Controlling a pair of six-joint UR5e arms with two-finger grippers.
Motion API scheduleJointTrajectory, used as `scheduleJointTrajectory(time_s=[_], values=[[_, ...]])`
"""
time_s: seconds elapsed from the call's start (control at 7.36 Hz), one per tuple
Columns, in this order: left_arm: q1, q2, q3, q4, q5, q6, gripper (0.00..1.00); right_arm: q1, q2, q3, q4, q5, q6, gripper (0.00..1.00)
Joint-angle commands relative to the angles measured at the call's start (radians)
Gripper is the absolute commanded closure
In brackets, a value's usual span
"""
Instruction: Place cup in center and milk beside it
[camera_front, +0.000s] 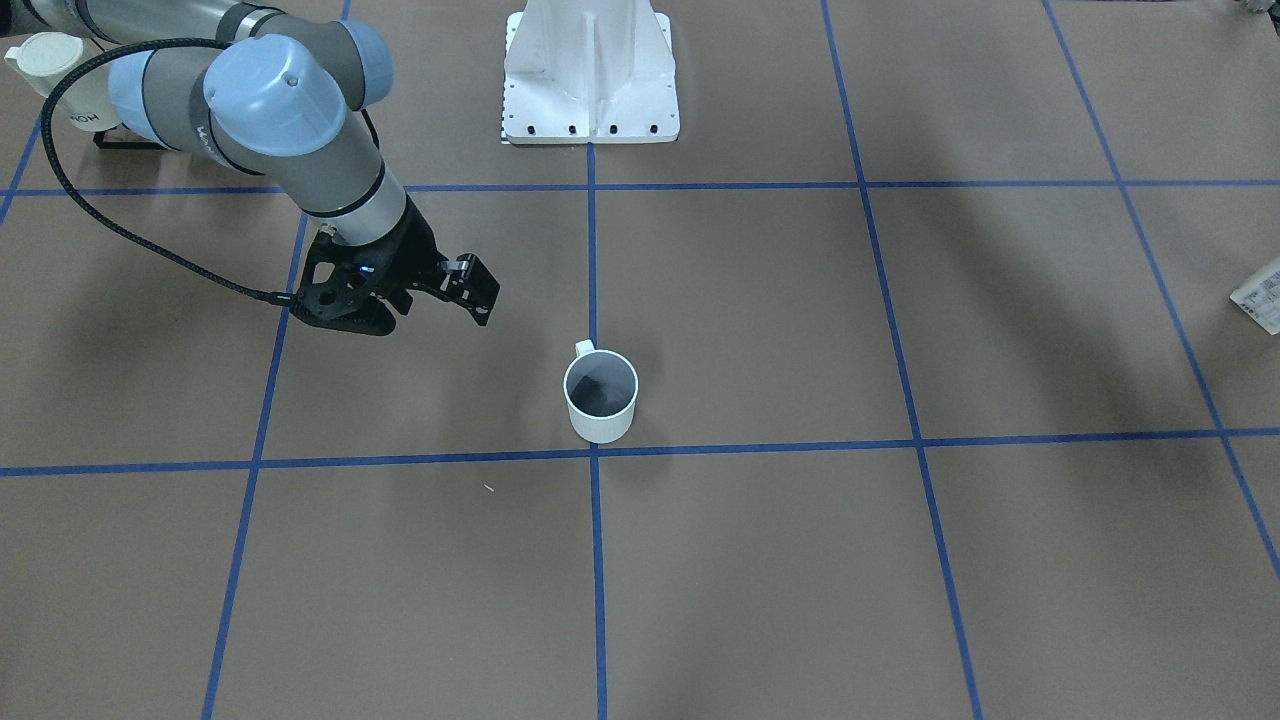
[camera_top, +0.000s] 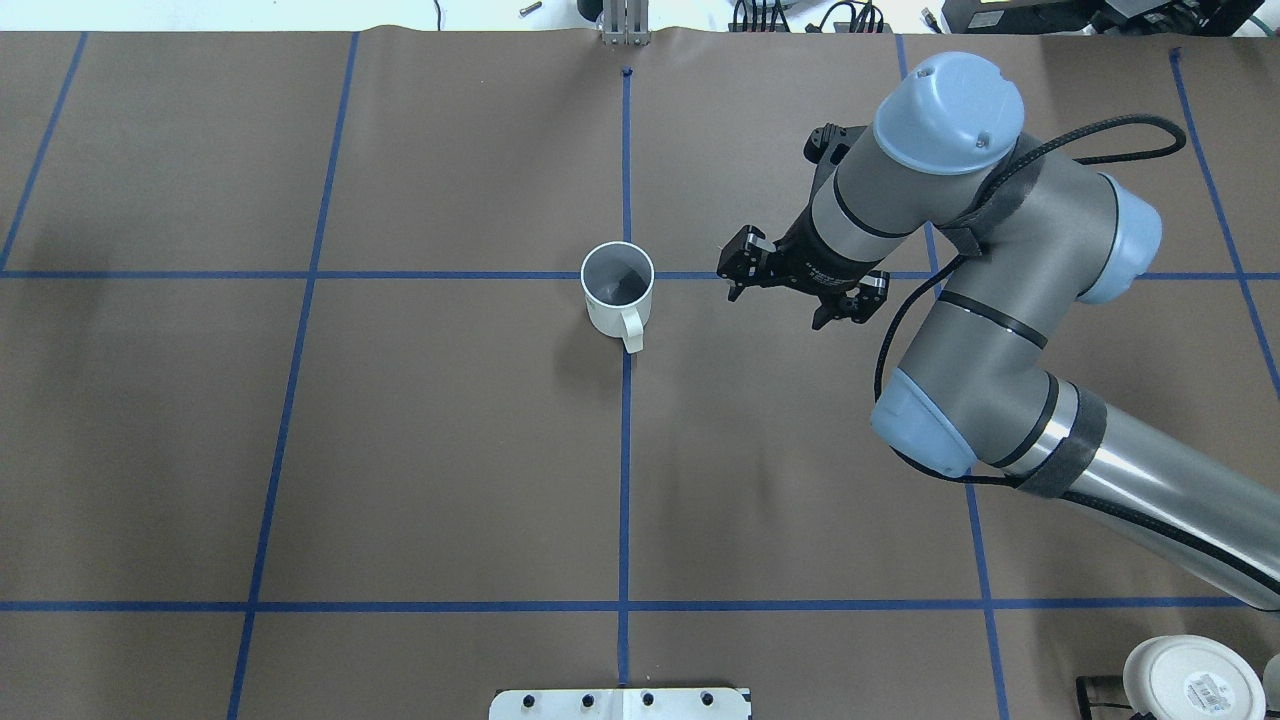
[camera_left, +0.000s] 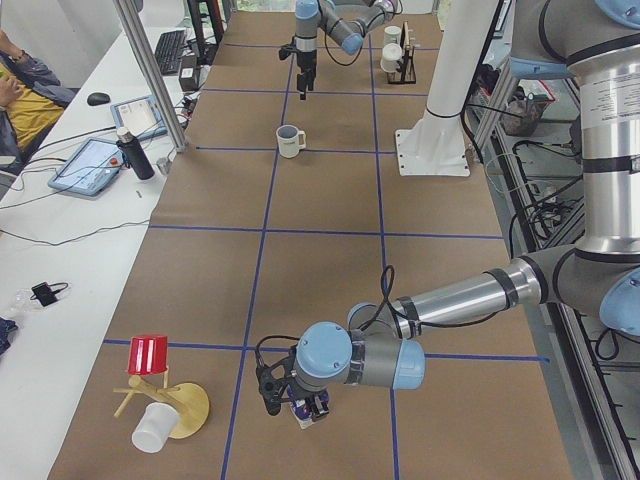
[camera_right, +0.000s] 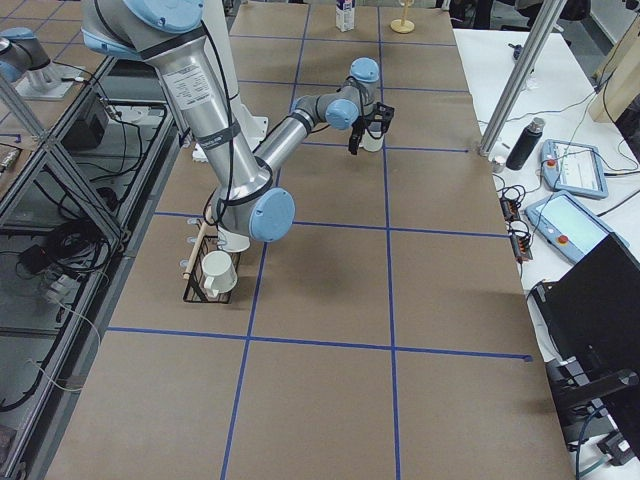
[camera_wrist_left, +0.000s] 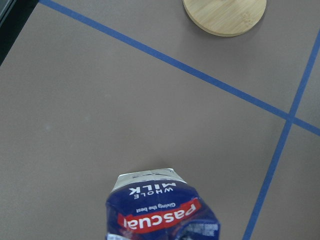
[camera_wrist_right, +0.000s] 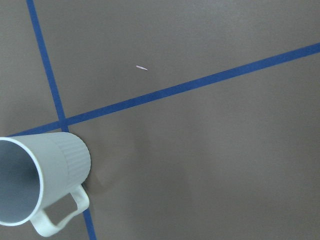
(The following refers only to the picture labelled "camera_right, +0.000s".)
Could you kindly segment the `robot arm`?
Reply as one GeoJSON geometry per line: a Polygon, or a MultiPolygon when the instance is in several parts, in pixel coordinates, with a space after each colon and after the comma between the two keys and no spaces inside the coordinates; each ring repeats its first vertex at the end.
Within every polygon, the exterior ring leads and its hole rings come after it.
{"type": "Polygon", "coordinates": [[[105,56],[155,69],[218,178],[211,198],[214,223],[253,240],[277,241],[295,216],[293,197],[274,184],[287,158],[320,123],[349,130],[348,150],[356,154],[371,124],[388,130],[394,110],[376,99],[378,63],[358,58],[337,92],[299,98],[266,138],[250,147],[232,110],[229,71],[205,53],[216,42],[204,10],[202,1],[85,1],[84,42],[105,56]]]}
{"type": "Polygon", "coordinates": [[[25,76],[29,87],[38,94],[49,93],[62,85],[60,70],[35,33],[26,27],[1,32],[1,75],[11,83],[25,76]]]}

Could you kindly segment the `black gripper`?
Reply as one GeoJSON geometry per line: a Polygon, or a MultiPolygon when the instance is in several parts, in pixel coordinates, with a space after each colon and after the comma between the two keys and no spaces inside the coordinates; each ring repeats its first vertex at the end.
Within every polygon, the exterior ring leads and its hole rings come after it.
{"type": "Polygon", "coordinates": [[[380,122],[372,122],[371,115],[360,115],[352,124],[352,133],[349,137],[348,151],[352,155],[358,153],[361,136],[367,131],[372,139],[382,139],[382,125],[380,122]]]}

